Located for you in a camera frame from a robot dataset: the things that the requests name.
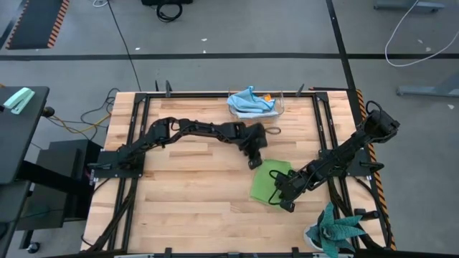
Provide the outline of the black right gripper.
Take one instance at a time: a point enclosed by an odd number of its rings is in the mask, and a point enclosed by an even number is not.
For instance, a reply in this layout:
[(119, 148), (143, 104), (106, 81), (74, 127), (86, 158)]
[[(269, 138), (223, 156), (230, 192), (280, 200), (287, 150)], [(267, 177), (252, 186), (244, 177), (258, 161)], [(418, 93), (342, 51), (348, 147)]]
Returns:
[(280, 208), (293, 213), (295, 211), (293, 201), (308, 190), (313, 173), (307, 170), (289, 170), (287, 173), (272, 170), (272, 178), (275, 180), (275, 192), (279, 193)]

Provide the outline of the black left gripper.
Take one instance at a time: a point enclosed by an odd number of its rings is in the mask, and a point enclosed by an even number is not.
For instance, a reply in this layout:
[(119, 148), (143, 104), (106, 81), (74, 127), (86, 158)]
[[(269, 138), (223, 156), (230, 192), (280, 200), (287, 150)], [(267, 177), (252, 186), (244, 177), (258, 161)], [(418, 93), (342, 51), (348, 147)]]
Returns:
[(255, 123), (244, 129), (244, 138), (237, 144), (239, 149), (249, 158), (248, 166), (253, 170), (262, 164), (260, 149), (268, 146), (265, 127)]

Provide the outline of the green microfiber towel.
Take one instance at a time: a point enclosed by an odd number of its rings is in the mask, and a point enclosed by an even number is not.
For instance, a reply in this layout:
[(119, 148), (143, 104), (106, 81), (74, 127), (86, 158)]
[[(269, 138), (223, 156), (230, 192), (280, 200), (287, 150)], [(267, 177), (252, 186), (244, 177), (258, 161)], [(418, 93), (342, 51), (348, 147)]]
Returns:
[(255, 172), (250, 190), (250, 197), (262, 204), (279, 207), (280, 192), (275, 187), (275, 177), (278, 173), (287, 174), (292, 170), (292, 165), (287, 161), (267, 159), (262, 162)]

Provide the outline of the clear plastic bin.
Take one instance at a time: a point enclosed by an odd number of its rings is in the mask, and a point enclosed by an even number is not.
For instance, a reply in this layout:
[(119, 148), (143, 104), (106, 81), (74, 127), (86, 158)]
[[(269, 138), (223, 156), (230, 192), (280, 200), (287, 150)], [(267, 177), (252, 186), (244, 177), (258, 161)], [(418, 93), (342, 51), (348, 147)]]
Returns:
[[(272, 100), (275, 101), (275, 109), (274, 109), (274, 111), (276, 111), (276, 112), (279, 113), (278, 116), (282, 115), (282, 114), (284, 113), (284, 110), (285, 110), (285, 108), (284, 108), (284, 102), (283, 102), (283, 96), (280, 96), (280, 97), (278, 97), (278, 98), (273, 97), (272, 94), (270, 94), (270, 96), (271, 96)], [(228, 106), (228, 107), (229, 107), (230, 113), (231, 113), (232, 115), (236, 116), (235, 113), (236, 113), (237, 111), (236, 111), (234, 108), (230, 107), (230, 106)]]

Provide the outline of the blue microfiber towel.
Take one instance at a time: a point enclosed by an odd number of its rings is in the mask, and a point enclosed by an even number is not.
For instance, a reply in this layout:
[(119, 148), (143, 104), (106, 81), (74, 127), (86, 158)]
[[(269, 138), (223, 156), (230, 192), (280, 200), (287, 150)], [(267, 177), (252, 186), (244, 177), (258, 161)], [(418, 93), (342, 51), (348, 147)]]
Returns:
[(265, 100), (254, 93), (254, 87), (248, 86), (245, 90), (230, 95), (227, 104), (236, 111), (244, 113), (268, 113), (274, 111), (275, 101)]

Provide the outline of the teal artificial potted succulent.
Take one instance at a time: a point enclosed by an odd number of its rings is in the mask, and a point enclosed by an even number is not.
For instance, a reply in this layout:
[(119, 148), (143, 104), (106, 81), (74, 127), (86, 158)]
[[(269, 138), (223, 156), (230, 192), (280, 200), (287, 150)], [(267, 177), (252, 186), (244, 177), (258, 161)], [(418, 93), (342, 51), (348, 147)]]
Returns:
[(334, 205), (329, 202), (318, 218), (318, 222), (304, 232), (304, 238), (320, 245), (320, 249), (330, 258), (339, 258), (339, 249), (348, 249), (355, 252), (355, 248), (347, 241), (352, 237), (365, 235), (363, 229), (358, 228), (361, 216), (348, 216), (335, 219)]

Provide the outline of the orange black hazard strip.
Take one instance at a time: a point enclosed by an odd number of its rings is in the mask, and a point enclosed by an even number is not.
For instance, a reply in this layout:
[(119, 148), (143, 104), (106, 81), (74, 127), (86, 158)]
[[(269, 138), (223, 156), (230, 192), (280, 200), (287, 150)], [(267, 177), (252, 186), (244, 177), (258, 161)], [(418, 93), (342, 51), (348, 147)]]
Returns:
[[(357, 90), (356, 91), (356, 95), (357, 95), (357, 97), (359, 99), (359, 107), (360, 107), (360, 110), (361, 110), (361, 116), (363, 118), (365, 118), (366, 117), (366, 111), (365, 111), (365, 107), (364, 107), (364, 98), (363, 98), (363, 95), (361, 93), (361, 90)], [(386, 226), (386, 229), (387, 229), (387, 234), (388, 234), (387, 240), (389, 241), (389, 248), (391, 250), (395, 251), (397, 248), (396, 248), (396, 244), (395, 244), (395, 241), (394, 241), (394, 236), (393, 236), (393, 233), (392, 233), (392, 228), (391, 228), (389, 216), (388, 216), (388, 213), (387, 213), (387, 205), (386, 205), (386, 201), (385, 201), (385, 197), (384, 197), (384, 191), (383, 191), (383, 187), (382, 187), (381, 176), (380, 176), (378, 171), (374, 173), (374, 182), (375, 182), (376, 190), (377, 190), (377, 194), (378, 194), (377, 204), (379, 205), (380, 211), (382, 212), (382, 215), (384, 217), (384, 223), (385, 223), (385, 226)]]

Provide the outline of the black equipment case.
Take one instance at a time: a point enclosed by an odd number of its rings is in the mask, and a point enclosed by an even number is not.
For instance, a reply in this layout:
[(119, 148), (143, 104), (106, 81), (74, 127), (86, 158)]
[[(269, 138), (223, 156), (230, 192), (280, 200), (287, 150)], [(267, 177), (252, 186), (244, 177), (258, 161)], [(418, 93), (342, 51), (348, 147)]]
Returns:
[(144, 6), (157, 6), (160, 4), (192, 4), (194, 0), (141, 0)]

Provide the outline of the grey desk foot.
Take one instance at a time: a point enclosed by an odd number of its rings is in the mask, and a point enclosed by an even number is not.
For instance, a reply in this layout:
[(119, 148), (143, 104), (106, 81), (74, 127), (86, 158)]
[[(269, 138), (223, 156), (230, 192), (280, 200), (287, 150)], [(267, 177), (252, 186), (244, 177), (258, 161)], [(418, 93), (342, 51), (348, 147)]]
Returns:
[(403, 85), (399, 86), (396, 94), (424, 95), (431, 97), (459, 97), (459, 72), (447, 78), (436, 86)]
[(424, 0), (374, 0), (374, 9), (398, 9), (436, 12), (445, 8), (444, 4)]

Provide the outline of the black computer tower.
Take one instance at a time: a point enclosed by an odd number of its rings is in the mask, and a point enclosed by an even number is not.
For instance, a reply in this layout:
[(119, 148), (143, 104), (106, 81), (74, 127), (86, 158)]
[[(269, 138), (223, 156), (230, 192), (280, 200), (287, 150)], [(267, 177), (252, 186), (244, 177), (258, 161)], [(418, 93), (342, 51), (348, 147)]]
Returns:
[(93, 174), (102, 147), (90, 140), (56, 141), (41, 150), (37, 161), (23, 161), (18, 179), (34, 183), (17, 229), (60, 228), (65, 222), (86, 220), (92, 199)]

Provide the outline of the black side desk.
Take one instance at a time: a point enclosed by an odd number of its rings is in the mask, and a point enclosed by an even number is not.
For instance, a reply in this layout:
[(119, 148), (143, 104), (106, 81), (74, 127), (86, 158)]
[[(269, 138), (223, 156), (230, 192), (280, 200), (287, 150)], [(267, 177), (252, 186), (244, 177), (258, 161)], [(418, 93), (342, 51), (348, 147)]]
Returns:
[(34, 96), (18, 115), (8, 108), (0, 112), (0, 184), (16, 179), (49, 94), (46, 86), (29, 89)]

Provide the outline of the black orange-striped floor mat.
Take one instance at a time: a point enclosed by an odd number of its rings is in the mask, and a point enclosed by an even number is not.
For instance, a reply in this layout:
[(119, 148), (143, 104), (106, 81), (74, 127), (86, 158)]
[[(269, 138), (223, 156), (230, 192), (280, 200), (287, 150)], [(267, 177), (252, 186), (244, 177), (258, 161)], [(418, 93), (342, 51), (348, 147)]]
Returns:
[(70, 0), (26, 0), (5, 48), (53, 48), (69, 7)]

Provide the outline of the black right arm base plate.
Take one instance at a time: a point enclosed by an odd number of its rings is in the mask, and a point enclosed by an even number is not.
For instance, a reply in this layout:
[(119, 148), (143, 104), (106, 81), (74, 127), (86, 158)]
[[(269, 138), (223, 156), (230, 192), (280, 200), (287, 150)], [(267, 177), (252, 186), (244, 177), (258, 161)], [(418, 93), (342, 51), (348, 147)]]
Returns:
[(364, 166), (364, 163), (368, 161), (366, 151), (361, 148), (355, 154), (355, 156), (345, 166), (335, 166), (331, 169), (330, 173), (332, 176), (369, 176), (370, 170)]

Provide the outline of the black metal table frame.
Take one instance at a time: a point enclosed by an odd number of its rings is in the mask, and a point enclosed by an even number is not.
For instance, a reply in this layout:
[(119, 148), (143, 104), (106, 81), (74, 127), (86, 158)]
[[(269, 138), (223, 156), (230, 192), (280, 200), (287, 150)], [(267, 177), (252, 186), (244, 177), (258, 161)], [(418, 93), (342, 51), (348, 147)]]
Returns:
[[(264, 120), (279, 127), (268, 136), (263, 158), (301, 168), (322, 147), (345, 141), (364, 114), (359, 92), (287, 92), (284, 112)], [(94, 242), (120, 208), (124, 196), (133, 203), (122, 216), (109, 248), (130, 253), (173, 254), (285, 253), (311, 251), (303, 239), (329, 202), (327, 185), (303, 194), (295, 211), (251, 199), (254, 171), (234, 145), (212, 138), (183, 137), (147, 152), (142, 177), (113, 178), (92, 200), (85, 238)]]

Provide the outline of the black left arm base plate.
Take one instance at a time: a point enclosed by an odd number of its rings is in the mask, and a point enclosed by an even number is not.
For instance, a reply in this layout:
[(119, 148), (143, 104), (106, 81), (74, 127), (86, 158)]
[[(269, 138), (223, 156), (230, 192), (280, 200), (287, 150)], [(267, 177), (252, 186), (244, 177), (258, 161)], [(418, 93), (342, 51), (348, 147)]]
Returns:
[(138, 178), (143, 175), (145, 154), (127, 156), (118, 151), (102, 151), (96, 163), (89, 163), (96, 178)]

